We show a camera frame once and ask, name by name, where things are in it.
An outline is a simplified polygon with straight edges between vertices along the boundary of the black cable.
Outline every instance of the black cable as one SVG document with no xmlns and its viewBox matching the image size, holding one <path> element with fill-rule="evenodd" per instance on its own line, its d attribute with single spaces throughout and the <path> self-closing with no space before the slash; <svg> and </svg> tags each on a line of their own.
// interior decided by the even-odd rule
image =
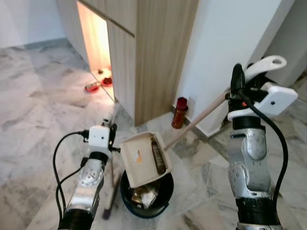
<svg viewBox="0 0 307 230">
<path fill-rule="evenodd" d="M 77 169 L 76 171 L 72 172 L 71 174 L 69 174 L 68 176 L 66 176 L 63 180 L 60 181 L 59 185 L 57 186 L 57 189 L 56 189 L 56 199 L 59 200 L 59 188 L 61 187 L 62 183 L 64 181 L 66 181 L 68 178 L 70 178 L 71 176 L 75 175 L 76 173 L 78 173 L 81 169 L 83 168 L 80 167 L 79 169 Z"/>
<path fill-rule="evenodd" d="M 54 153 L 53 153 L 53 160 L 52 160 L 52 164 L 53 164 L 53 170 L 54 170 L 54 175 L 56 177 L 56 181 L 58 183 L 58 187 L 59 187 L 59 192 L 61 194 L 61 197 L 62 197 L 62 202 L 63 202 L 63 210 L 66 209 L 66 203 L 65 203 L 65 197 L 64 197 L 64 193 L 63 193 L 63 190 L 62 190 L 62 187 L 61 187 L 61 184 L 60 184 L 60 181 L 59 181 L 59 175 L 58 175 L 58 172 L 57 172 L 57 168 L 56 168 L 56 155 L 57 155 L 57 152 L 58 152 L 58 148 L 61 144 L 61 142 L 68 136 L 71 136 L 71 135 L 74 135 L 74 134 L 82 134 L 81 132 L 72 132 L 72 133 L 69 133 L 67 135 L 65 135 L 57 144 L 55 150 L 54 150 Z M 59 209 L 59 221 L 61 222 L 62 220 L 62 210 L 61 210 L 61 205 L 59 203 L 59 197 L 56 196 L 56 202 L 57 202 L 57 205 L 58 205 L 58 209 Z"/>
<path fill-rule="evenodd" d="M 286 173 L 287 166 L 288 166 L 288 147 L 286 140 L 283 136 L 283 133 L 280 131 L 280 129 L 277 127 L 274 122 L 272 122 L 265 114 L 260 112 L 254 105 L 253 103 L 249 100 L 249 98 L 243 93 L 242 90 L 239 90 L 238 94 L 240 95 L 241 99 L 245 101 L 245 103 L 248 105 L 248 107 L 255 112 L 262 120 L 264 120 L 266 123 L 268 123 L 269 126 L 276 132 L 282 147 L 283 147 L 283 166 L 282 169 L 279 173 L 278 180 L 276 183 L 274 195 L 273 195 L 273 204 L 275 206 L 275 209 L 277 209 L 277 197 L 279 194 L 280 186 L 282 185 L 283 177 Z"/>
</svg>

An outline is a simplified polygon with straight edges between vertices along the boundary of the wooden cabinet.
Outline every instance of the wooden cabinet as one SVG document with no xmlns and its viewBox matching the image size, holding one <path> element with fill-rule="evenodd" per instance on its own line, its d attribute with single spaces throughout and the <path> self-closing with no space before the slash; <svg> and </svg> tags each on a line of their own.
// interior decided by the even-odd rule
<svg viewBox="0 0 307 230">
<path fill-rule="evenodd" d="M 76 0 L 58 0 L 58 7 L 67 39 L 88 63 Z"/>
<path fill-rule="evenodd" d="M 85 3 L 89 7 L 98 11 L 98 13 L 106 15 L 106 0 L 81 0 L 80 2 Z"/>
<path fill-rule="evenodd" d="M 198 0 L 79 1 L 107 21 L 114 95 L 135 125 L 169 112 Z"/>
<path fill-rule="evenodd" d="M 107 22 L 110 58 L 112 65 L 114 96 L 135 117 L 135 39 L 116 26 Z"/>
<path fill-rule="evenodd" d="M 137 0 L 105 0 L 106 14 L 132 34 L 136 31 Z"/>
</svg>

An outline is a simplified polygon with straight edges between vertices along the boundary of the cabinet door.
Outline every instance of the cabinet door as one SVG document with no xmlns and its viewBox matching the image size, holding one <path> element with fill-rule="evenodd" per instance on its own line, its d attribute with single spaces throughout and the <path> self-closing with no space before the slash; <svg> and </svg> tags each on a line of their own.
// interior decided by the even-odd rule
<svg viewBox="0 0 307 230">
<path fill-rule="evenodd" d="M 135 39 L 111 21 L 107 21 L 114 96 L 134 119 Z"/>
<path fill-rule="evenodd" d="M 95 11 L 106 14 L 106 0 L 81 0 Z"/>
<path fill-rule="evenodd" d="M 108 17 L 126 28 L 132 34 L 136 32 L 137 0 L 105 0 Z"/>
<path fill-rule="evenodd" d="M 88 63 L 85 43 L 83 39 L 77 1 L 58 0 L 59 12 L 67 39 L 82 58 Z"/>
</svg>

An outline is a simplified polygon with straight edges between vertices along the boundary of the red object on floor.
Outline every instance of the red object on floor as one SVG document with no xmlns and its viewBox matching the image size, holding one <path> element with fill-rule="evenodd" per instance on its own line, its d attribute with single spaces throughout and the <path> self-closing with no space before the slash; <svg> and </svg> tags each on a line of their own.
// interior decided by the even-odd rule
<svg viewBox="0 0 307 230">
<path fill-rule="evenodd" d="M 89 93 L 95 93 L 99 90 L 99 84 L 97 84 L 97 82 L 86 85 L 85 86 L 85 91 L 89 92 Z"/>
<path fill-rule="evenodd" d="M 102 81 L 101 81 L 101 84 L 103 86 L 110 86 L 112 85 L 112 78 L 104 78 Z"/>
<path fill-rule="evenodd" d="M 177 100 L 177 106 L 172 122 L 172 127 L 181 128 L 184 122 L 184 117 L 186 115 L 186 111 L 188 110 L 187 99 L 184 97 L 179 97 Z"/>
</svg>

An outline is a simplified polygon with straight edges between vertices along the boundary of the orange label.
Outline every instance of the orange label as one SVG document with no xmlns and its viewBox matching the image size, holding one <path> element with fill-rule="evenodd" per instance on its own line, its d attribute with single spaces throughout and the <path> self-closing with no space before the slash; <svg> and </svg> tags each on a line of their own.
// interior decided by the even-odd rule
<svg viewBox="0 0 307 230">
<path fill-rule="evenodd" d="M 141 154 L 141 152 L 140 152 L 139 150 L 138 150 L 138 153 L 137 153 L 136 162 L 137 162 L 137 163 L 142 162 L 142 154 Z"/>
</svg>

